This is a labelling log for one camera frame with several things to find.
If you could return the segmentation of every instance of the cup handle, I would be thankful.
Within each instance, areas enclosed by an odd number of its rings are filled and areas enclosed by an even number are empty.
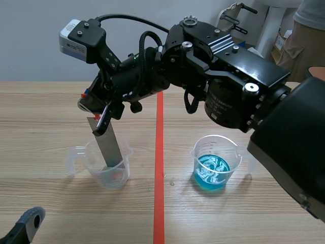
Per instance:
[[[66,156],[66,158],[64,159],[64,164],[66,165],[69,175],[76,174],[75,160],[82,159],[85,157],[85,151],[84,151],[85,149],[86,149],[85,146],[70,147],[69,155]]]
[[[255,173],[258,166],[258,160],[254,158],[252,154],[250,154],[250,152],[247,150],[247,146],[238,146],[237,153],[243,157],[243,160],[248,161],[248,173]]]

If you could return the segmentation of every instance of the red tape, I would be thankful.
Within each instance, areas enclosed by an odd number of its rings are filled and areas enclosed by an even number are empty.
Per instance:
[[[157,95],[156,148],[154,166],[153,244],[165,244],[163,92],[160,92]]]

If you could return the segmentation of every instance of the black object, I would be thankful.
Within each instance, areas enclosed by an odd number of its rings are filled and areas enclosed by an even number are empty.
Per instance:
[[[141,22],[141,23],[144,23],[144,24],[147,24],[147,25],[150,25],[150,26],[153,26],[163,32],[166,32],[168,33],[168,29],[156,24],[156,23],[153,23],[149,20],[146,20],[146,19],[142,19],[142,18],[139,18],[139,17],[136,17],[136,16],[132,16],[132,15],[127,15],[127,14],[106,14],[106,15],[103,15],[103,16],[100,16],[100,17],[97,17],[96,20],[99,21],[99,22],[102,22],[103,20],[107,20],[107,19],[130,19],[130,20],[134,20],[134,21],[137,21],[137,22]]]
[[[325,82],[308,78],[251,136],[248,150],[303,208],[325,221]]]
[[[239,19],[233,18],[225,13],[222,13],[222,15],[220,16],[220,19],[224,19],[224,20],[229,21],[230,23],[233,23],[235,25],[240,24]]]
[[[247,30],[245,30],[242,27],[239,27],[239,26],[237,26],[235,24],[233,25],[233,29],[236,30],[236,31],[238,31],[238,32],[240,32],[240,33],[243,33],[244,35],[247,35],[248,34],[248,31]]]
[[[42,207],[27,210],[9,233],[0,239],[0,244],[30,244],[45,217]]]
[[[244,5],[244,4],[242,4],[242,9],[246,9],[246,10],[248,10],[249,12],[252,12],[253,14],[257,14],[257,13],[258,13],[257,10],[255,10],[255,9],[253,9],[253,8],[247,6],[247,5]]]
[[[170,83],[182,87],[188,113],[196,112],[199,101],[205,101],[206,114],[217,124],[244,133],[256,129],[248,149],[304,209],[325,221],[325,202],[321,197],[325,195],[321,184],[325,182],[325,169],[321,166],[325,83],[312,85],[312,81],[306,81],[289,94],[290,88],[284,85],[288,71],[235,45],[231,35],[210,24],[193,16],[185,20],[169,30],[164,47],[148,47],[144,51],[140,48],[144,65],[139,61],[140,54],[131,54],[114,67],[111,60],[105,59],[110,49],[103,41],[106,33],[98,21],[89,20],[87,29],[84,22],[77,25],[69,38],[86,46],[87,61],[89,56],[89,61],[100,68],[79,107],[103,113],[103,121],[109,122],[111,118],[121,118],[125,100],[131,103],[132,112],[140,112],[141,99],[167,89]],[[79,27],[84,30],[81,37],[76,33]],[[189,94],[194,97],[192,103]],[[105,126],[102,123],[94,133],[102,134]],[[299,137],[302,129],[304,141]],[[300,159],[292,156],[297,150],[301,156],[306,149],[309,153]],[[301,180],[302,169],[310,173],[305,180]]]

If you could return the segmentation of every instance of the black robotic arm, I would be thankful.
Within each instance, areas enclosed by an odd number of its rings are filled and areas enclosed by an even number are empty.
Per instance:
[[[139,53],[121,62],[100,27],[109,18],[158,27],[168,32],[166,42],[162,45],[155,33],[145,32]],[[146,37],[158,47],[145,49]],[[217,124],[244,133],[255,129],[248,150],[304,209],[325,221],[325,82],[310,78],[290,92],[284,85],[288,71],[193,16],[170,30],[127,15],[72,20],[60,32],[60,49],[100,69],[78,102],[80,109],[102,115],[96,136],[105,132],[111,118],[121,118],[123,102],[136,113],[142,110],[140,100],[170,84],[183,87],[188,113],[204,101],[206,114]]]

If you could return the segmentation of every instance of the wooden table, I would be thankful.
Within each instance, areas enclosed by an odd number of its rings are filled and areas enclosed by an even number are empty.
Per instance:
[[[310,75],[325,81],[325,67],[310,67],[308,72]]]
[[[125,187],[107,191],[85,170],[68,177],[63,162],[69,147],[92,138],[88,114],[76,107],[87,86],[0,82],[0,236],[40,205],[47,215],[36,244],[153,242],[156,96],[143,101],[141,113],[126,108],[114,121],[117,136],[135,153]],[[203,105],[187,114],[180,88],[164,96],[166,243],[324,243],[324,223],[302,210],[262,165],[250,177],[243,162],[218,194],[198,190],[190,179],[195,142],[220,134],[244,145],[249,134],[216,125]]]

